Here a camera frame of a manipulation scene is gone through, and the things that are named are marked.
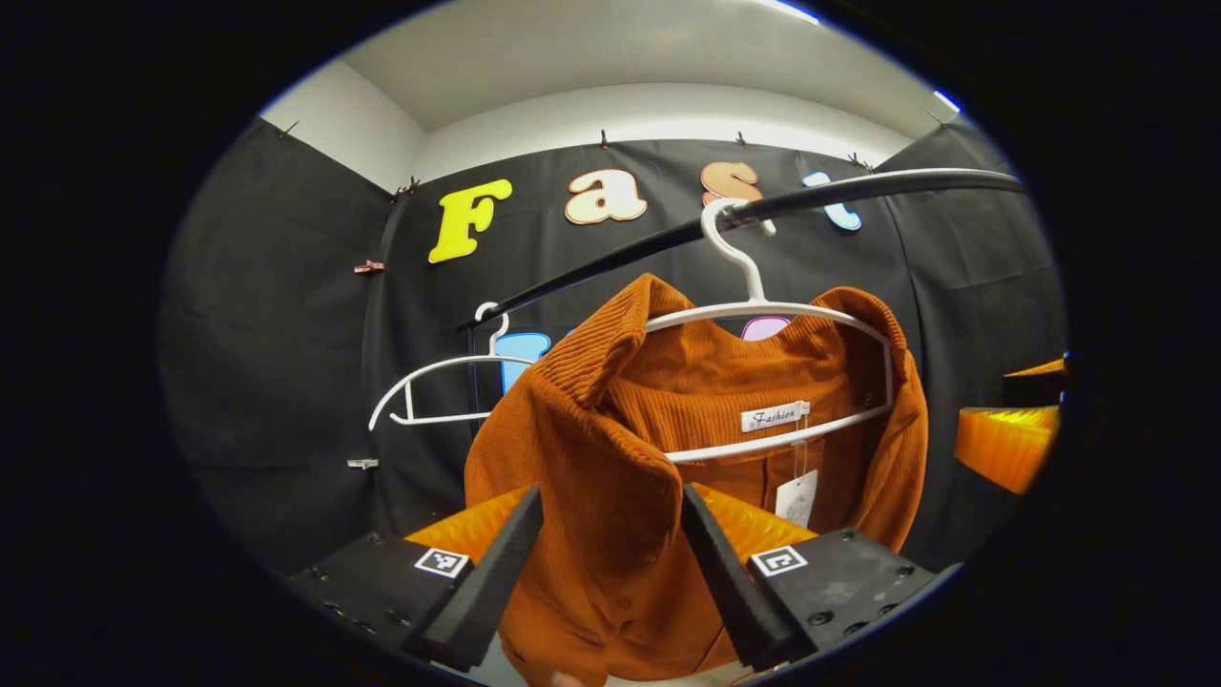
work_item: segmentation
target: orange corduroy jacket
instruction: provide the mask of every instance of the orange corduroy jacket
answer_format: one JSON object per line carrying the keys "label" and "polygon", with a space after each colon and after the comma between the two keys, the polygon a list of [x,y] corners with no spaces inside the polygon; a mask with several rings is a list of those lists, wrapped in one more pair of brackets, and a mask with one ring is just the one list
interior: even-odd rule
{"label": "orange corduroy jacket", "polygon": [[742,432],[741,414],[807,401],[808,425],[885,399],[877,339],[797,316],[744,340],[712,320],[645,334],[657,315],[694,306],[643,275],[525,371],[471,445],[473,506],[536,484],[543,526],[501,624],[502,647],[535,687],[563,671],[589,687],[608,675],[674,678],[737,656],[679,525],[681,486],[698,482],[763,509],[799,471],[818,471],[808,528],[855,527],[899,550],[919,503],[928,410],[890,310],[856,288],[812,304],[889,336],[895,405],[877,419],[789,447],[675,465],[664,453],[791,432]]}

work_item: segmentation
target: decorative letter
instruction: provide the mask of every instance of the decorative letter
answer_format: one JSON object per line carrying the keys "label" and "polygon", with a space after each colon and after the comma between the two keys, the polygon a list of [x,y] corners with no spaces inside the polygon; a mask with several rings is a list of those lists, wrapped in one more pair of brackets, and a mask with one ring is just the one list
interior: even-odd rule
{"label": "decorative letter", "polygon": [[[600,188],[590,188],[601,182]],[[648,209],[636,192],[636,177],[623,170],[597,170],[573,179],[573,195],[564,205],[564,216],[573,223],[598,223],[607,217],[628,221]]]}
{"label": "decorative letter", "polygon": [[703,194],[705,205],[717,198],[741,198],[746,201],[763,198],[763,193],[755,188],[759,174],[745,162],[711,162],[700,172],[700,181],[708,189]]}
{"label": "decorative letter", "polygon": [[789,320],[775,315],[755,317],[742,328],[742,340],[763,340],[778,333],[788,323]]}
{"label": "decorative letter", "polygon": [[475,251],[479,243],[470,237],[468,228],[475,225],[475,231],[484,231],[492,223],[492,200],[484,198],[475,205],[476,198],[491,195],[503,200],[513,193],[509,179],[501,178],[463,190],[454,190],[441,199],[444,207],[441,214],[441,233],[437,244],[429,250],[430,262],[442,262]]}
{"label": "decorative letter", "polygon": [[[829,183],[832,177],[827,176],[827,172],[814,172],[806,178],[801,179],[801,183],[806,185],[821,185],[823,183]],[[823,207],[827,211],[827,216],[832,217],[832,221],[838,223],[841,228],[849,231],[856,231],[861,228],[861,217],[856,212],[847,211],[844,207],[844,203],[835,203],[834,205],[827,205]]]}
{"label": "decorative letter", "polygon": [[[537,362],[547,350],[551,349],[551,337],[537,331],[520,331],[518,333],[505,333],[496,339],[496,355],[512,356]],[[530,367],[525,364],[501,362],[501,389],[502,394],[509,393],[509,387],[521,377],[521,373]]]}

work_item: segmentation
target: empty white hanger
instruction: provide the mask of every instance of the empty white hanger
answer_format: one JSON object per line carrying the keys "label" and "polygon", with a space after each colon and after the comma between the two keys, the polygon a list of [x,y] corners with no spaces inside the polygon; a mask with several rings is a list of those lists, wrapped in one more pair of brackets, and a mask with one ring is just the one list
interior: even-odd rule
{"label": "empty white hanger", "polygon": [[[479,321],[479,320],[484,318],[484,312],[487,311],[488,308],[495,308],[495,306],[496,306],[496,303],[484,303],[482,305],[480,305],[479,309],[475,310],[475,321]],[[404,377],[403,379],[398,381],[398,384],[396,384],[394,387],[391,387],[389,392],[387,392],[386,395],[382,397],[382,400],[377,403],[377,408],[374,409],[372,417],[369,419],[369,432],[372,432],[374,426],[377,425],[377,416],[380,416],[382,409],[386,408],[386,401],[389,401],[389,398],[393,397],[394,393],[398,392],[399,389],[403,389],[404,394],[407,397],[407,417],[402,419],[402,417],[398,417],[394,414],[389,415],[389,419],[392,421],[399,423],[399,425],[432,425],[432,423],[437,423],[437,422],[458,422],[458,421],[464,421],[464,420],[486,419],[487,416],[492,415],[491,411],[488,411],[488,412],[482,412],[482,414],[466,414],[466,415],[462,415],[462,416],[440,416],[440,417],[418,419],[418,417],[415,417],[415,411],[411,408],[411,381],[414,381],[415,378],[418,378],[418,377],[420,377],[420,376],[422,376],[425,373],[432,372],[432,371],[435,371],[437,369],[443,369],[443,367],[449,367],[449,366],[457,366],[459,364],[481,364],[481,362],[487,362],[487,361],[501,361],[501,362],[508,362],[508,364],[525,364],[527,366],[534,365],[535,361],[527,361],[525,359],[514,359],[512,356],[497,356],[496,355],[496,339],[499,338],[502,333],[504,333],[505,331],[509,329],[509,315],[508,315],[508,312],[501,315],[501,320],[502,320],[501,328],[496,329],[496,332],[492,333],[491,338],[487,339],[487,355],[486,356],[463,356],[460,359],[451,359],[448,361],[441,361],[438,364],[432,364],[430,366],[425,366],[425,367],[422,367],[422,369],[413,372],[411,375],[409,375],[409,376]]]}
{"label": "empty white hanger", "polygon": [[[759,278],[759,268],[746,253],[742,253],[737,248],[730,245],[724,237],[720,236],[720,231],[717,227],[717,216],[720,210],[730,205],[740,206],[745,205],[746,200],[741,198],[718,198],[703,209],[700,214],[700,228],[703,229],[705,237],[712,242],[717,250],[729,259],[731,262],[742,267],[746,272],[746,289],[748,297],[742,303],[724,303],[719,305],[705,305],[702,308],[690,308],[686,310],[679,310],[676,312],[669,312],[665,315],[656,316],[647,322],[645,322],[645,332],[653,332],[659,328],[665,328],[668,326],[675,326],[679,323],[685,323],[689,321],[696,321],[702,318],[713,318],[719,316],[730,315],[764,315],[764,314],[785,314],[785,315],[813,315],[819,317],[825,317],[835,320],[849,326],[860,328],[861,331],[868,333],[878,340],[882,345],[883,356],[885,359],[886,366],[886,403],[877,409],[869,409],[864,412],[849,416],[842,420],[836,420],[832,422],[825,422],[823,425],[816,425],[814,427],[808,427],[805,430],[799,430],[796,432],[789,432],[786,434],[778,434],[775,437],[768,437],[764,439],[753,439],[751,442],[739,442],[736,444],[725,444],[722,447],[711,447],[707,449],[694,449],[690,451],[673,451],[665,454],[665,458],[673,462],[690,462],[690,461],[703,461],[708,459],[719,459],[723,456],[733,456],[737,454],[746,454],[748,451],[761,451],[763,449],[772,449],[775,447],[785,447],[790,444],[796,444],[805,442],[807,439],[813,439],[814,437],[821,437],[829,432],[836,430],[842,430],[845,427],[853,426],[860,422],[874,419],[886,411],[889,411],[895,405],[895,390],[894,379],[891,377],[893,362],[890,360],[890,339],[883,334],[877,328],[873,328],[868,323],[853,317],[852,315],[841,312],[839,310],[833,310],[830,308],[821,308],[818,305],[810,305],[807,303],[773,303],[763,297],[763,281]],[[764,220],[763,233],[767,236],[775,236],[775,225],[772,220]]]}

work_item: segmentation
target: blue letter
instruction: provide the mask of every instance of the blue letter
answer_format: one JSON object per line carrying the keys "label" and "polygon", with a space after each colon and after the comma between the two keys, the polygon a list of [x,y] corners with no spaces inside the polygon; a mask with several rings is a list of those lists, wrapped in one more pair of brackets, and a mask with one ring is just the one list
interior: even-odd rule
{"label": "blue letter", "polygon": [[[829,183],[832,177],[827,176],[825,172],[814,172],[806,178],[801,179],[801,183],[806,185],[819,185],[823,183]],[[856,212],[847,211],[844,207],[844,203],[835,203],[834,205],[827,205],[827,216],[832,217],[832,221],[838,223],[841,228],[849,231],[856,231],[861,228],[861,217]]]}
{"label": "blue letter", "polygon": [[[505,333],[496,339],[497,356],[512,356],[514,359],[537,361],[543,354],[547,353],[548,349],[551,349],[551,338],[548,338],[546,333],[538,333],[535,331]],[[525,364],[501,362],[501,384],[503,387],[503,394],[509,393],[509,387],[513,387],[513,383],[521,377],[521,373],[526,371],[526,367],[529,366]]]}

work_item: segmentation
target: binder clip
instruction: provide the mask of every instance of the binder clip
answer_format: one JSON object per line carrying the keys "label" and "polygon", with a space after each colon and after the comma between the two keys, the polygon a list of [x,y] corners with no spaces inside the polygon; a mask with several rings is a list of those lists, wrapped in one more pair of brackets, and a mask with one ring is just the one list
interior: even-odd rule
{"label": "binder clip", "polygon": [[[302,122],[300,122],[300,120],[297,120],[297,121],[294,121],[294,122],[293,122],[293,126],[297,126],[297,124],[299,124],[299,123],[302,123]],[[278,134],[276,135],[276,138],[278,138],[280,140],[283,140],[283,139],[284,139],[284,137],[286,137],[286,135],[288,135],[288,132],[293,129],[293,126],[291,126],[291,127],[286,128],[284,131],[281,131],[281,132],[280,132],[280,133],[278,133]]]}
{"label": "binder clip", "polygon": [[933,112],[929,112],[928,110],[924,110],[924,113],[928,115],[928,116],[930,116],[930,117],[933,117],[933,121],[935,121],[940,126],[940,128],[945,128],[945,127],[950,126],[950,124],[943,122],[941,120],[937,118],[937,115],[934,115]]}
{"label": "binder clip", "polygon": [[418,187],[419,184],[420,184],[420,179],[415,178],[415,176],[413,174],[411,176],[411,185],[399,185],[398,188],[396,188],[394,189],[394,194],[391,195],[391,198],[389,198],[389,204],[391,205],[397,204],[398,203],[398,198],[403,193],[407,193],[408,195],[414,195],[415,194],[415,187]]}
{"label": "binder clip", "polygon": [[357,273],[368,273],[371,271],[382,271],[385,268],[386,268],[386,262],[375,262],[372,260],[365,260],[365,264],[352,267],[352,271]]}
{"label": "binder clip", "polygon": [[861,167],[861,168],[863,168],[864,171],[867,171],[869,173],[874,173],[873,165],[871,165],[869,162],[866,162],[864,160],[861,160],[860,157],[857,157],[856,153],[852,153],[852,155],[849,156],[847,161],[852,162],[853,167]]}

